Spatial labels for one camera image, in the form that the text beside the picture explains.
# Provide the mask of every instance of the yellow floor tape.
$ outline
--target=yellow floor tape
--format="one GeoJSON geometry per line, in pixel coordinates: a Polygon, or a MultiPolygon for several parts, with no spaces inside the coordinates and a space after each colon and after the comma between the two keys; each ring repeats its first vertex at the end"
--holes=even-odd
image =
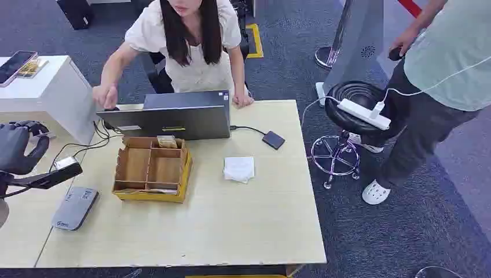
{"type": "Polygon", "coordinates": [[[286,278],[283,275],[211,275],[211,276],[186,276],[186,278],[286,278]]]}
{"type": "Polygon", "coordinates": [[[251,29],[254,36],[254,43],[256,45],[256,53],[249,53],[247,58],[263,58],[264,54],[262,52],[261,36],[259,35],[259,27],[257,24],[249,24],[246,29],[251,29]]]}

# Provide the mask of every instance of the white napkin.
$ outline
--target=white napkin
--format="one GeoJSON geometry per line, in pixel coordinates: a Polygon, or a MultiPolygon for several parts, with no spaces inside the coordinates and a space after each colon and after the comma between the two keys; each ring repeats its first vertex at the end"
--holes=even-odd
{"type": "Polygon", "coordinates": [[[223,174],[226,180],[246,184],[250,178],[254,178],[254,158],[250,156],[225,158],[223,174]]]}

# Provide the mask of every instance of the black chair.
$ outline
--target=black chair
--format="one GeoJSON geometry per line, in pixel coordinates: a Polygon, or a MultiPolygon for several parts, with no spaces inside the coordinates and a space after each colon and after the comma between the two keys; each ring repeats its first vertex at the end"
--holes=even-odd
{"type": "MultiPolygon", "coordinates": [[[[139,16],[145,7],[147,7],[153,0],[131,0],[135,8],[136,15],[139,16]]],[[[242,35],[242,41],[240,42],[240,51],[244,57],[244,61],[249,55],[249,36],[246,32],[246,14],[247,5],[246,0],[232,0],[232,5],[237,12],[239,18],[240,33],[242,35]]],[[[159,93],[173,93],[174,88],[171,85],[172,79],[168,76],[165,69],[157,68],[157,65],[164,61],[165,56],[160,52],[148,52],[140,55],[143,68],[150,84],[157,94],[159,93]]]]}
{"type": "MultiPolygon", "coordinates": [[[[328,96],[337,100],[351,100],[365,108],[373,109],[381,101],[385,92],[372,84],[362,81],[348,81],[337,84],[330,89],[328,96]]],[[[348,141],[349,133],[368,135],[382,132],[375,126],[356,118],[337,107],[337,103],[326,99],[325,112],[328,117],[343,129],[340,136],[322,136],[315,140],[310,149],[313,162],[323,172],[329,174],[324,182],[326,189],[331,188],[334,176],[351,175],[355,180],[360,178],[360,156],[356,147],[348,141]]],[[[394,105],[386,100],[385,115],[395,113],[394,105]]]]}

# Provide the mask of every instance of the stool seat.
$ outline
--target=stool seat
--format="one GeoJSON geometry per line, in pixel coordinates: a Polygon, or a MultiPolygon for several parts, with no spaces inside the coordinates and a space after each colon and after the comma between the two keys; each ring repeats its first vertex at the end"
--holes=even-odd
{"type": "MultiPolygon", "coordinates": [[[[346,98],[372,110],[377,102],[383,100],[385,92],[382,89],[363,81],[347,81],[331,88],[327,95],[334,97],[339,101],[346,98]]],[[[393,105],[391,105],[389,101],[386,101],[384,114],[392,115],[392,107],[393,105]]],[[[328,117],[343,130],[356,134],[373,134],[381,132],[379,128],[342,111],[338,108],[338,104],[332,100],[326,99],[325,112],[328,117]]]]}

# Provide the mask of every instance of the light green shirt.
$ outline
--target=light green shirt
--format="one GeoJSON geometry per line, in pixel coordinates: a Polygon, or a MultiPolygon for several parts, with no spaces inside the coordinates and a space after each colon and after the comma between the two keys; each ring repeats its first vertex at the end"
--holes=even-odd
{"type": "MultiPolygon", "coordinates": [[[[425,90],[489,56],[491,0],[448,0],[407,52],[404,71],[411,84],[425,90]]],[[[482,109],[491,104],[491,60],[425,92],[448,107],[482,109]]]]}

